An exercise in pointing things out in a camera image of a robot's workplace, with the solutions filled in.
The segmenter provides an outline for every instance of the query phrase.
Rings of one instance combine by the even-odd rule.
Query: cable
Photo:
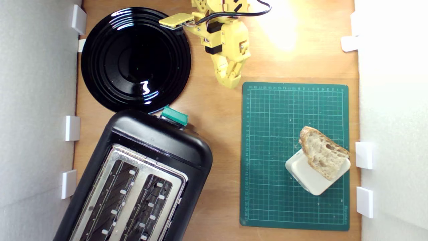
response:
[[[218,18],[218,17],[236,17],[236,16],[256,17],[256,16],[261,16],[261,15],[264,15],[264,14],[270,12],[270,10],[272,9],[272,7],[268,3],[265,3],[262,0],[257,0],[257,2],[267,6],[268,9],[265,11],[262,11],[262,12],[215,12],[215,13],[211,13],[210,15],[202,18],[201,20],[197,21],[194,24],[189,24],[188,26],[199,25],[203,22],[206,22],[206,21],[209,21],[213,18]]]

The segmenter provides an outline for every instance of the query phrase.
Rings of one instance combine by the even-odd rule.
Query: black plate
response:
[[[118,112],[153,113],[172,103],[190,74],[190,47],[183,32],[160,27],[167,15],[148,8],[119,10],[89,33],[81,69],[89,92]]]

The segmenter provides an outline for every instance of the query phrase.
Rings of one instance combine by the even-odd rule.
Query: wooden surface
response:
[[[267,0],[272,11],[246,18],[250,51],[238,88],[220,86],[211,59],[199,39],[188,34],[192,71],[181,96],[170,106],[189,115],[207,139],[214,163],[186,230],[185,241],[201,240],[361,240],[361,216],[356,211],[355,141],[359,139],[358,65],[356,53],[344,53],[340,38],[350,35],[353,0]],[[131,6],[144,6],[168,15],[192,12],[190,0],[83,0],[88,14],[86,33],[106,15]],[[347,232],[243,227],[239,224],[241,86],[244,81],[347,84],[350,92],[351,229]],[[86,89],[78,69],[77,116],[81,118],[74,168],[82,175],[101,132],[113,115]]]

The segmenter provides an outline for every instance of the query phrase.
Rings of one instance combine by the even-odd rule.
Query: toaster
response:
[[[54,241],[181,240],[212,165],[187,116],[117,112],[106,125]]]

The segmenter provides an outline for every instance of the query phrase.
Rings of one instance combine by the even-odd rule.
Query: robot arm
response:
[[[241,79],[241,70],[251,56],[248,29],[238,16],[259,16],[270,11],[250,13],[247,0],[192,0],[198,12],[178,13],[159,21],[161,26],[185,30],[197,35],[205,51],[211,55],[218,82],[235,88]]]

